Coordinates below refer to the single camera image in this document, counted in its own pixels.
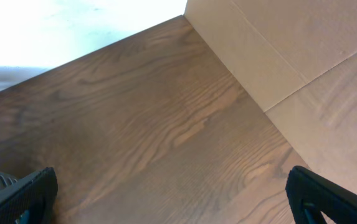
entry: cardboard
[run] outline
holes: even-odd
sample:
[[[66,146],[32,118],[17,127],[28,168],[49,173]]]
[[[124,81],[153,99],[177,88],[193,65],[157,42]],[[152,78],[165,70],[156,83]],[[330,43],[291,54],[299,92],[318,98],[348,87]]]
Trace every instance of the cardboard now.
[[[357,53],[357,1],[189,0],[185,16],[264,111]]]
[[[267,116],[312,170],[357,194],[357,54]]]

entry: black object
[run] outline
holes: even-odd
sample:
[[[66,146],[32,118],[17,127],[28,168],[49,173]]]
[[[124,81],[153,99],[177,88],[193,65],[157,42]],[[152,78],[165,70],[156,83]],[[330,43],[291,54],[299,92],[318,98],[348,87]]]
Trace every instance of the black object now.
[[[286,193],[297,224],[326,224],[321,212],[337,224],[357,223],[357,195],[304,167],[290,171]]]
[[[53,168],[33,172],[0,190],[0,223],[49,223],[57,191]]]

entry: white surface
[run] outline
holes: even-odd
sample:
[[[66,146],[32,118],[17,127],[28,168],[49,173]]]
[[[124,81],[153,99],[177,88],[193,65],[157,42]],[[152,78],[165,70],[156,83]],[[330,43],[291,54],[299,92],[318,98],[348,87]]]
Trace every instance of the white surface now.
[[[186,0],[0,0],[0,90],[183,14]]]

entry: brown cardboard panel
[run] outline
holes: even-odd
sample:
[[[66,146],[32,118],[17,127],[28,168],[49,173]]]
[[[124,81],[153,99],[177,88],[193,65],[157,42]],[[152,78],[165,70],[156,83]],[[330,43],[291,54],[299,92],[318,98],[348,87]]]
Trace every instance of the brown cardboard panel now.
[[[185,16],[263,111],[304,86],[233,2],[189,0]]]
[[[267,115],[311,169],[357,194],[357,54]]]
[[[307,82],[357,53],[357,1],[233,1]]]

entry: wooden table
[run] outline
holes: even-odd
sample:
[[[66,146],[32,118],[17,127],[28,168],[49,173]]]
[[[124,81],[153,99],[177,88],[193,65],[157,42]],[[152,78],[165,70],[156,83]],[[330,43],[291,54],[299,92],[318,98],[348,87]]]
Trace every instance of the wooden table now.
[[[55,223],[290,223],[305,163],[184,17],[0,92],[0,171],[55,168]]]

